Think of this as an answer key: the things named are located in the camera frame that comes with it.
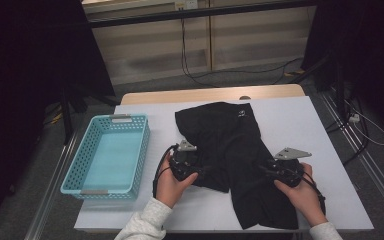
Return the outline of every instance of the black cable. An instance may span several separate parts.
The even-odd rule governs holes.
[[[170,167],[167,167],[167,168],[163,169],[163,170],[160,172],[160,168],[161,168],[161,166],[163,165],[165,156],[167,155],[168,152],[170,152],[170,150],[175,149],[175,148],[177,148],[178,146],[179,146],[179,145],[176,144],[176,145],[171,145],[169,148],[167,148],[167,150],[164,152],[163,156],[161,157],[160,162],[158,163],[157,171],[155,172],[155,176],[154,176],[154,181],[152,181],[152,196],[153,196],[154,198],[157,197],[158,179],[160,178],[161,174],[162,174],[164,171],[166,171],[167,169],[170,168]]]
[[[358,104],[358,108],[359,108],[359,112],[363,115],[363,108],[361,107],[361,102],[359,100],[358,97],[356,97],[356,100],[357,100],[357,104]],[[367,128],[367,123],[366,123],[366,120],[364,118],[361,118],[360,120],[360,124],[361,124],[361,127],[362,127],[362,131],[364,133],[364,135],[366,135],[367,137],[369,137],[369,130]],[[354,155],[352,155],[350,158],[348,158],[347,160],[345,160],[344,162],[342,162],[342,165],[345,167],[346,165],[348,165],[350,162],[352,162],[354,159],[356,159],[368,146],[369,144],[369,140],[365,137],[361,143],[361,146],[357,149],[357,151],[354,153]]]
[[[307,19],[308,19],[308,28],[311,29],[311,19],[310,19],[310,13],[308,12],[308,9],[310,7],[307,7]]]
[[[201,83],[199,82],[198,80],[195,79],[195,77],[193,77],[191,75],[191,73],[189,72],[189,67],[188,67],[188,61],[187,61],[187,58],[186,58],[186,42],[185,42],[185,34],[186,34],[186,31],[185,31],[185,20],[182,18],[181,19],[181,23],[182,23],[182,70],[183,70],[183,73],[189,77],[190,79],[192,79],[194,82],[200,84],[200,85],[203,85],[203,86],[210,86],[210,87],[214,87],[214,88],[218,88],[218,86],[215,86],[215,85],[212,85],[212,84],[207,84],[207,83]]]
[[[213,72],[208,72],[208,73],[204,73],[204,74],[201,74],[201,75],[192,76],[192,74],[189,72],[188,62],[187,62],[187,58],[186,58],[186,41],[185,41],[186,30],[185,30],[185,21],[184,21],[184,19],[181,19],[181,24],[182,24],[182,59],[181,59],[182,60],[181,61],[182,62],[182,70],[183,70],[183,73],[185,74],[185,76],[189,77],[194,82],[196,82],[196,83],[198,83],[200,85],[219,88],[219,86],[215,86],[215,85],[207,84],[207,83],[202,83],[202,82],[199,82],[198,80],[196,80],[197,78],[202,78],[202,77],[209,76],[209,75],[212,75],[212,74],[218,74],[218,73],[250,73],[250,74],[254,74],[254,73],[272,72],[272,71],[276,71],[278,69],[283,69],[282,70],[282,74],[279,77],[279,79],[277,79],[276,81],[271,83],[271,85],[274,85],[277,82],[279,82],[280,80],[282,80],[283,75],[285,73],[285,68],[289,64],[291,64],[291,63],[293,63],[295,61],[303,59],[303,58],[295,58],[293,60],[290,60],[290,61],[286,62],[285,64],[283,64],[283,65],[281,65],[279,67],[275,67],[275,68],[268,69],[268,70],[261,70],[261,71],[223,70],[223,71],[213,71]]]
[[[330,127],[332,127],[333,125],[335,125],[336,121],[333,121],[333,123],[329,124],[327,127],[324,127],[325,130],[328,130]]]
[[[346,123],[341,123],[341,125],[337,126],[336,128],[331,129],[331,130],[327,130],[326,133],[329,134],[329,133],[336,132],[336,131],[338,131],[339,129],[342,129],[345,125],[346,125]]]
[[[301,180],[303,180],[305,183],[307,183],[317,194],[317,198],[319,199],[319,203],[320,203],[320,208],[323,212],[324,215],[326,215],[326,204],[325,204],[325,200],[326,200],[326,197],[323,196],[323,194],[320,192],[320,190],[317,188],[317,185],[316,185],[316,182],[314,181],[314,179],[310,176],[310,174],[306,173],[305,171],[302,171],[303,175],[307,175],[311,181],[309,181],[308,179],[306,179],[303,175],[300,175],[294,171],[292,171],[291,169],[289,168],[285,168],[285,167],[282,167],[282,166],[277,166],[279,167],[280,169],[282,170],[285,170],[285,171],[288,171],[290,172],[292,175],[294,175],[295,177],[299,177]]]

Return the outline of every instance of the white sleeve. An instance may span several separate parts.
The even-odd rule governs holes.
[[[162,202],[151,198],[143,212],[136,212],[117,235],[115,240],[122,239],[163,239],[166,231],[162,225],[171,214],[172,209]]]
[[[335,226],[330,223],[322,223],[310,229],[311,237],[314,240],[342,240],[342,237],[336,231]]]

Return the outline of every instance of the person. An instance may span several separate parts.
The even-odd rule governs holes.
[[[170,170],[169,158],[170,153],[165,156],[159,170],[160,178],[158,180],[156,197],[149,200],[142,212],[133,214],[127,225],[118,233],[115,240],[156,240],[165,237],[166,231],[162,228],[163,223],[172,213],[172,209],[181,198],[183,191],[198,177],[197,173],[193,173],[185,180],[177,181]],[[306,163],[302,163],[302,165],[306,172],[304,176],[311,181],[312,167]],[[320,208],[316,192],[307,183],[301,181],[294,188],[278,180],[275,180],[274,184],[307,219],[311,226],[310,235],[314,240],[342,239],[334,225],[326,219]]]

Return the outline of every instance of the metal rail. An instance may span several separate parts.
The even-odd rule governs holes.
[[[336,106],[334,105],[334,100],[331,97],[326,97],[323,95],[324,103],[326,107],[328,108],[329,112],[331,113],[332,117],[334,119],[340,119],[338,113],[335,111]],[[337,122],[338,126],[342,126],[342,121],[339,120]],[[358,138],[356,132],[354,129],[352,129],[350,126],[345,126],[341,128],[342,133],[344,134],[345,138],[351,145],[351,148],[357,152],[359,146],[361,146],[362,141]],[[367,150],[364,150],[360,156],[359,156],[361,164],[366,169],[369,176],[372,178],[373,182],[375,183],[376,187],[378,188],[379,192],[382,194],[384,198],[384,174],[379,168],[379,166],[376,164],[373,157],[370,155],[370,153]]]
[[[146,22],[159,22],[175,19],[208,17],[226,14],[247,13],[247,12],[260,12],[268,10],[279,10],[298,7],[316,6],[317,4],[325,2],[322,0],[282,0],[267,3],[256,3],[247,5],[235,5],[227,7],[211,7],[192,9],[184,11],[172,11],[165,13],[146,14],[133,17],[119,17],[119,18],[106,18],[90,20],[89,26],[92,28],[112,27],[119,25],[129,25]]]
[[[81,125],[84,117],[81,117],[77,124]],[[46,221],[48,219],[48,215],[52,209],[52,205],[54,203],[54,199],[59,190],[59,186],[64,178],[65,170],[69,165],[70,157],[74,152],[74,146],[76,142],[79,140],[79,127],[74,130],[74,134],[72,135],[68,144],[64,145],[61,156],[58,160],[55,171],[52,175],[51,181],[46,189],[45,195],[43,196],[40,205],[36,211],[36,214],[33,218],[33,221],[30,224],[30,227],[27,231],[26,237],[24,240],[39,240],[42,235],[43,229],[45,227]]]

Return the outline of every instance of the basket handle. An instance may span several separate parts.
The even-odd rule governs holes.
[[[112,122],[131,122],[132,121],[131,114],[113,114],[113,115],[109,115],[109,118],[111,119]]]
[[[102,189],[102,190],[81,190],[81,195],[108,195],[108,190]]]

